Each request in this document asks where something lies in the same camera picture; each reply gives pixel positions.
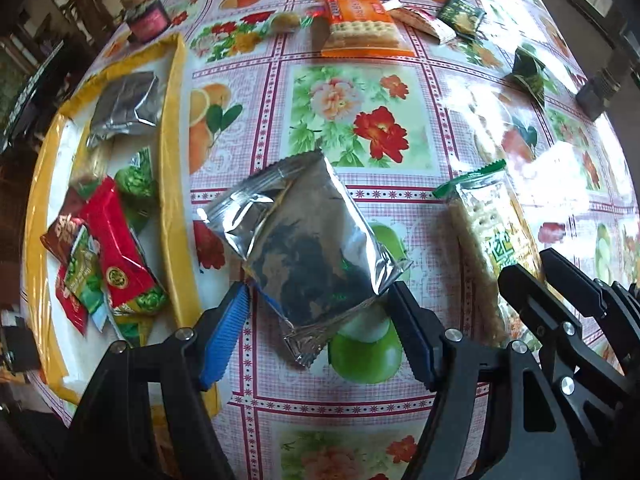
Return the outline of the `green garlic peas packet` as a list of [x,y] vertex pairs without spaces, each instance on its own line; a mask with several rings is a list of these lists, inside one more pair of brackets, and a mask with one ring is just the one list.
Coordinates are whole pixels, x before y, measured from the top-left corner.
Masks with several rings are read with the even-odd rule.
[[148,342],[158,312],[168,303],[168,295],[160,285],[112,309],[115,328],[131,347]]

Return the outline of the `yellow cracker packet green ends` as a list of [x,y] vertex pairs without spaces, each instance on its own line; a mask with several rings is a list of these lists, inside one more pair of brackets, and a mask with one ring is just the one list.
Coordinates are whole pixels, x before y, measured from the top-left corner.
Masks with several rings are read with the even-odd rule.
[[483,322],[482,341],[505,347],[519,339],[536,352],[541,343],[500,295],[498,277],[512,264],[542,280],[537,244],[514,192],[506,162],[496,160],[442,184],[434,196],[449,209],[475,288],[474,307]]

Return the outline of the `red snack packet with lady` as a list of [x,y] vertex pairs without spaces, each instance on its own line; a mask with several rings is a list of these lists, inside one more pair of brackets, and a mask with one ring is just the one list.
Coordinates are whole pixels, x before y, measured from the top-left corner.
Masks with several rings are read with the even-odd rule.
[[160,285],[129,229],[113,178],[102,180],[79,215],[99,244],[102,278],[112,309]]

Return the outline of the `silver foil packet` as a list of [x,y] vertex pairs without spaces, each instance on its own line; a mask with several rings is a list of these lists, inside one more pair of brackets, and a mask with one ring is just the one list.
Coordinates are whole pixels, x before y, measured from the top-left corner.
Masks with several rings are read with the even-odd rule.
[[198,218],[240,257],[303,367],[410,266],[378,241],[319,150],[252,174]]

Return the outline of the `green yellow snack packet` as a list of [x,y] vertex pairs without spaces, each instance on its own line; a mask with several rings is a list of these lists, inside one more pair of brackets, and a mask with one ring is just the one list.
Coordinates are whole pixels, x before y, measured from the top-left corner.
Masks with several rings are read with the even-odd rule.
[[99,244],[86,226],[81,226],[70,251],[64,282],[85,307],[96,329],[102,333],[107,305],[100,266]]

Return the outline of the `yellow rimmed white tray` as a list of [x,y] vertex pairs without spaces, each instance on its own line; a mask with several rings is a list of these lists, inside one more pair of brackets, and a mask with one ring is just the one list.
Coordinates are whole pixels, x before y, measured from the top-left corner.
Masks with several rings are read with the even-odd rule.
[[70,420],[107,347],[154,344],[216,308],[230,272],[196,215],[190,167],[206,129],[183,38],[91,74],[56,112],[25,224],[32,378]]

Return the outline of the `green packet in tray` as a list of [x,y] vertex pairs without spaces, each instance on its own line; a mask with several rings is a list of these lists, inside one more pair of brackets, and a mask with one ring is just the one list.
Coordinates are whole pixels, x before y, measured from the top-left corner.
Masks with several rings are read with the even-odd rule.
[[116,190],[127,224],[139,235],[154,216],[160,200],[149,146],[137,151],[115,174]]

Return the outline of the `cracker packet in tray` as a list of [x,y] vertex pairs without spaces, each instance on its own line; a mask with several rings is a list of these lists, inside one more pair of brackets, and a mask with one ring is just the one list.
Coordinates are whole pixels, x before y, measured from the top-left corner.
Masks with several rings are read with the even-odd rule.
[[80,139],[70,173],[70,187],[84,200],[88,200],[96,192],[96,188],[106,177],[113,146],[114,140],[108,139],[89,148],[88,138],[83,136]]

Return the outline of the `black flashlight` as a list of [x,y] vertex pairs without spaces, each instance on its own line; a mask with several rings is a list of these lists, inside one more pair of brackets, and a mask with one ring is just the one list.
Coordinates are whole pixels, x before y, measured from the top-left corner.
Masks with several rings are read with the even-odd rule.
[[630,70],[631,64],[625,51],[615,49],[606,65],[579,89],[575,96],[576,103],[589,120],[595,122],[608,109]]

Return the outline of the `dark green crumpled packet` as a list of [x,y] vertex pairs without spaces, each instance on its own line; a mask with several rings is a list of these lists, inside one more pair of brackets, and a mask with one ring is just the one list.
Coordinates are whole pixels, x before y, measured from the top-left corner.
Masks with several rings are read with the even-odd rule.
[[541,108],[544,108],[546,104],[545,68],[544,63],[536,55],[523,46],[518,46],[514,52],[511,71],[506,75],[506,79],[518,84]]

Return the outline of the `silver packet in tray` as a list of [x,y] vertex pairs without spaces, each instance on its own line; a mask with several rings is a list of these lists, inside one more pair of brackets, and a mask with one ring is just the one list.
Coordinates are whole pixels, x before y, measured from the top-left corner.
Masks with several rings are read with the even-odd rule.
[[154,72],[131,73],[110,81],[96,102],[87,138],[95,148],[114,136],[142,136],[160,122],[160,81]]

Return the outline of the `floral fruit tablecloth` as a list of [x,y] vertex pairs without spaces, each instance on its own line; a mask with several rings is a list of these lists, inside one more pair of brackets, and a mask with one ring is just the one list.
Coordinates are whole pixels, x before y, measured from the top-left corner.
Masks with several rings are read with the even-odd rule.
[[[434,12],[442,0],[400,0]],[[466,0],[486,15],[477,40],[440,46],[408,27],[413,58],[329,60],[311,31],[260,38],[266,13],[314,0],[163,0],[188,77],[242,113],[190,172],[193,206],[270,162],[321,143],[373,229],[410,258],[406,282],[442,324],[482,338],[475,288],[435,188],[494,159],[508,165],[536,243],[587,274],[639,274],[639,217],[611,122],[574,102],[585,76],[542,0]],[[544,63],[541,108],[506,79],[518,46]],[[241,479],[397,479],[434,402],[393,327],[377,341],[343,330],[297,365],[273,310],[255,302],[222,384],[214,426]]]

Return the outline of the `small dark green packet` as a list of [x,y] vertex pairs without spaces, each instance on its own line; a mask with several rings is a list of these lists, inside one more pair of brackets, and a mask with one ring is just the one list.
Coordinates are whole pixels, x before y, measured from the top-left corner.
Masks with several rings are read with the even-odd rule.
[[463,38],[474,40],[486,11],[466,0],[447,0],[437,13],[437,18]]

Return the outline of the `orange cracker packet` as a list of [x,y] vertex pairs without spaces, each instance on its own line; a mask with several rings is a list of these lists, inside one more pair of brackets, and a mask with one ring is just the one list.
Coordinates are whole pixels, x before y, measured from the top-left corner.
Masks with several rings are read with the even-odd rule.
[[322,58],[413,58],[381,0],[319,0],[328,25]]

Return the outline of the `dark red jar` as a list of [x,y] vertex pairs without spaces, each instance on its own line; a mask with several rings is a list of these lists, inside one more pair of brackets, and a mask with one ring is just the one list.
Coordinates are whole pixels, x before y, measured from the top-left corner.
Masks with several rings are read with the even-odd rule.
[[124,21],[130,30],[129,41],[148,44],[171,24],[171,20],[160,0],[120,0],[124,8]]

